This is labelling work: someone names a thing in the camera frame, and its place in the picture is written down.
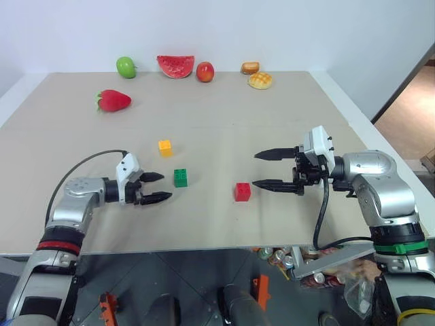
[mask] doorway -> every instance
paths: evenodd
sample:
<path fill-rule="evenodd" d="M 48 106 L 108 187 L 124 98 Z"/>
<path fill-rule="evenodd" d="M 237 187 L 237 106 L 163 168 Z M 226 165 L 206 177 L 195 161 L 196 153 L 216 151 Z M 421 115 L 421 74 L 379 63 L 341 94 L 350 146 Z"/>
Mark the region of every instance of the doorway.
<path fill-rule="evenodd" d="M 435 196 L 435 54 L 404 83 L 373 122 Z"/>

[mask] strawberry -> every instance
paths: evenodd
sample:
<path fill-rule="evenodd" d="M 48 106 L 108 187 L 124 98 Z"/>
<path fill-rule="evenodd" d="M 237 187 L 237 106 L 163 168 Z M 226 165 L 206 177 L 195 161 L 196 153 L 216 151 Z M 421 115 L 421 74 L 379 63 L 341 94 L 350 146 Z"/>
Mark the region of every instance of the strawberry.
<path fill-rule="evenodd" d="M 104 90 L 97 95 L 98 108 L 106 112 L 115 112 L 128 107 L 131 98 L 116 90 Z"/>

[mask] black cable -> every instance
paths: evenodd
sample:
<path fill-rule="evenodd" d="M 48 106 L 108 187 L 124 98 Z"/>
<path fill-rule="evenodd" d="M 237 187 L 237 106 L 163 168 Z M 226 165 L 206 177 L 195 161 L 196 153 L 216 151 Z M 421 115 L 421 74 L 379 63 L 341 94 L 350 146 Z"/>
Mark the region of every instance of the black cable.
<path fill-rule="evenodd" d="M 340 239 L 340 240 L 328 243 L 322 247 L 319 247 L 318 241 L 319 241 L 320 228 L 321 228 L 321 224 L 324 221 L 326 207 L 327 207 L 328 201 L 329 201 L 329 180 L 328 180 L 328 177 L 323 177 L 322 179 L 324 181 L 324 199 L 323 199 L 323 202 L 321 203 L 319 217 L 317 218 L 317 222 L 315 224 L 314 235 L 313 235 L 314 248 L 316 250 L 325 250 L 325 249 L 328 249 L 331 247 L 336 247 L 341 243 L 349 242 L 349 241 L 356 241 L 356 240 L 372 241 L 372 239 L 367 237 L 367 236 L 352 236 L 350 238 Z"/>
<path fill-rule="evenodd" d="M 50 212 L 52 210 L 53 202 L 54 202 L 54 199 L 55 199 L 55 197 L 57 195 L 57 192 L 59 191 L 60 187 L 62 187 L 62 184 L 65 182 L 67 177 L 69 177 L 69 175 L 72 172 L 74 172 L 76 170 L 76 168 L 81 166 L 83 163 L 86 163 L 87 161 L 89 161 L 89 160 L 91 160 L 91 159 L 93 159 L 93 158 L 95 158 L 97 156 L 108 154 L 108 153 L 121 153 L 122 157 L 124 158 L 125 155 L 128 154 L 128 151 L 124 151 L 123 149 L 110 149 L 108 151 L 100 151 L 99 153 L 95 153 L 95 154 L 92 154 L 91 156 L 88 156 L 87 158 L 85 158 L 84 160 L 78 162 L 75 166 L 73 166 L 71 168 L 71 170 L 69 170 L 67 172 L 67 174 L 64 175 L 63 178 L 59 181 L 59 183 L 57 184 L 56 188 L 54 188 L 52 197 L 50 198 L 50 201 L 48 202 L 48 207 L 47 207 L 47 212 L 46 212 L 46 225 L 48 223 L 48 220 L 50 219 Z"/>

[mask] red apple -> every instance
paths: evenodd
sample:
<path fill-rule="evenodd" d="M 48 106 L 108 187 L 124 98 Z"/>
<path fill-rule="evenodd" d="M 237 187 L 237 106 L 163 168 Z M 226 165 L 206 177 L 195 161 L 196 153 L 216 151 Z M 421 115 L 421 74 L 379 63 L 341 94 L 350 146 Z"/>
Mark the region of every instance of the red apple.
<path fill-rule="evenodd" d="M 210 62 L 204 61 L 200 63 L 196 68 L 196 76 L 200 82 L 208 83 L 215 75 L 215 69 Z"/>

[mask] orange clamp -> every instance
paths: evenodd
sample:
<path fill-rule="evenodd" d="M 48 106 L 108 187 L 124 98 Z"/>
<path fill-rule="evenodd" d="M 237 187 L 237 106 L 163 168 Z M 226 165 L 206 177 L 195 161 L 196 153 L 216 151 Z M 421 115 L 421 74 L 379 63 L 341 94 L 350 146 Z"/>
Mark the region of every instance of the orange clamp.
<path fill-rule="evenodd" d="M 259 278 L 253 279 L 252 283 L 254 284 L 256 300 L 260 307 L 266 311 L 267 300 L 271 298 L 271 295 L 268 293 L 269 277 L 261 274 Z"/>
<path fill-rule="evenodd" d="M 104 320 L 106 326 L 118 326 L 116 321 L 115 312 L 118 307 L 118 301 L 116 296 L 110 294 L 109 292 L 104 292 L 100 295 L 100 308 L 101 308 L 101 318 Z"/>

